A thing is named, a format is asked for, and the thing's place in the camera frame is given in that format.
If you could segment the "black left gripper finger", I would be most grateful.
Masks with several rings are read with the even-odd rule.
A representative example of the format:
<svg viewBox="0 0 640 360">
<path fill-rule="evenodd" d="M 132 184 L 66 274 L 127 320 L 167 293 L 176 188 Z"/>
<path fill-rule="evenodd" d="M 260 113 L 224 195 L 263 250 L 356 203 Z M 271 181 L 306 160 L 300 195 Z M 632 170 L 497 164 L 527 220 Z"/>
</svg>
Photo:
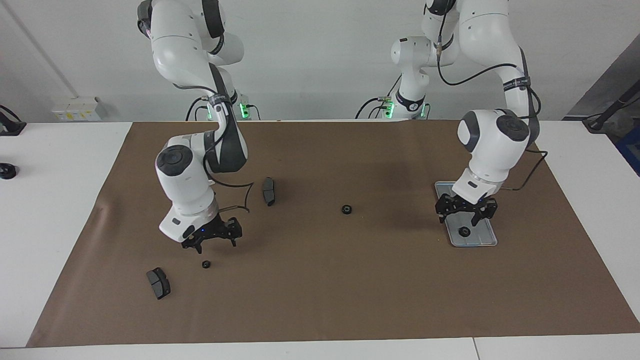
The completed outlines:
<svg viewBox="0 0 640 360">
<path fill-rule="evenodd" d="M 457 199 L 455 196 L 440 196 L 435 203 L 435 211 L 438 214 L 440 224 L 444 224 L 449 215 L 458 212 Z"/>
<path fill-rule="evenodd" d="M 498 201 L 494 197 L 484 198 L 471 207 L 473 217 L 471 225 L 476 227 L 480 221 L 491 219 L 498 210 Z"/>
</svg>

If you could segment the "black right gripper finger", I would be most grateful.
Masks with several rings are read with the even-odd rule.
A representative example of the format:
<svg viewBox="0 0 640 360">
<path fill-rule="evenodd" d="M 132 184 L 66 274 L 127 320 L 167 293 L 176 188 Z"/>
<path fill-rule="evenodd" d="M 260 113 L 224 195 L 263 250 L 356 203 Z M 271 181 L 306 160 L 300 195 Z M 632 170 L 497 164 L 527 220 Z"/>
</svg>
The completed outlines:
<svg viewBox="0 0 640 360">
<path fill-rule="evenodd" d="M 237 239 L 243 236 L 243 229 L 237 218 L 229 218 L 222 226 L 222 238 L 230 241 L 233 248 L 237 247 Z"/>
<path fill-rule="evenodd" d="M 206 239 L 203 234 L 191 234 L 181 242 L 183 249 L 194 249 L 199 255 L 202 254 L 202 242 Z"/>
</svg>

